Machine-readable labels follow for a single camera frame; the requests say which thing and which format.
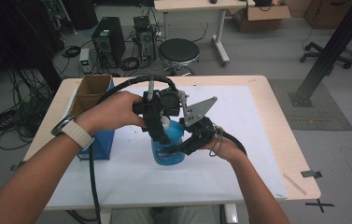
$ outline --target blue bottle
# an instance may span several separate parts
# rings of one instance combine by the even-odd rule
[[[151,140],[152,153],[159,165],[174,165],[184,160],[185,154],[182,152],[176,152],[168,154],[164,152],[164,149],[171,146],[177,146],[182,143],[182,135],[184,135],[184,128],[181,124],[168,119],[166,116],[162,117],[162,124],[164,132],[170,139],[170,144],[161,145],[159,142]]]

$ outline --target person's left arm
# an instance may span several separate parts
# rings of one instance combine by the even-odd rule
[[[89,134],[125,125],[145,126],[132,106],[141,97],[127,91],[116,93],[79,116],[76,123]],[[80,146],[61,134],[44,145],[0,189],[0,223],[34,223]]]

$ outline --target desk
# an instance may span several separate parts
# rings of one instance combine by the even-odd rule
[[[250,6],[254,6],[254,2],[250,1]],[[185,10],[204,10],[204,9],[218,9],[218,29],[217,35],[213,35],[213,42],[221,56],[222,65],[225,66],[231,60],[221,43],[222,28],[225,20],[225,13],[228,8],[242,8],[246,7],[246,1],[240,0],[218,0],[215,4],[211,4],[209,0],[155,0],[155,9],[163,13],[164,23],[164,39],[168,36],[167,13],[172,11]]]
[[[282,175],[284,185],[289,194],[287,200],[304,200],[317,199],[320,196],[320,190],[316,180],[313,177],[303,178],[301,171],[309,170],[309,166],[303,157],[295,137],[284,117],[284,114],[275,99],[275,95],[266,79],[262,76],[220,76],[220,77],[171,77],[176,86],[180,89],[181,86],[191,86],[193,84],[210,85],[210,86],[248,86],[255,107],[258,110],[261,124],[266,133],[268,142],[271,146],[275,160]],[[42,148],[51,138],[50,130],[61,119],[65,111],[72,91],[77,88],[80,83],[80,78],[71,78],[63,81],[58,90],[49,111],[44,118],[38,132],[31,144],[25,160],[31,158],[40,148]],[[114,78],[116,85],[120,84],[126,78]],[[90,189],[85,189],[84,193],[90,197]],[[227,202],[221,199],[211,203],[241,203],[243,200]],[[126,205],[119,204],[102,204],[102,207],[125,207]],[[89,206],[63,206],[51,207],[47,209],[81,209],[93,208]]]

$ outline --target person's left hand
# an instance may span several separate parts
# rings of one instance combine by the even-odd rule
[[[81,114],[77,118],[77,123],[88,133],[115,130],[126,125],[145,127],[144,120],[133,112],[133,104],[142,101],[141,96],[128,91],[119,91]]]

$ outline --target smartwatch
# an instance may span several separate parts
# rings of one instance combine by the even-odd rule
[[[65,116],[62,121],[60,121],[50,132],[54,136],[65,133],[77,144],[83,148],[88,148],[91,143],[94,141],[94,137],[91,137],[85,130],[83,130],[79,125],[77,125],[74,120],[76,117],[72,115]]]

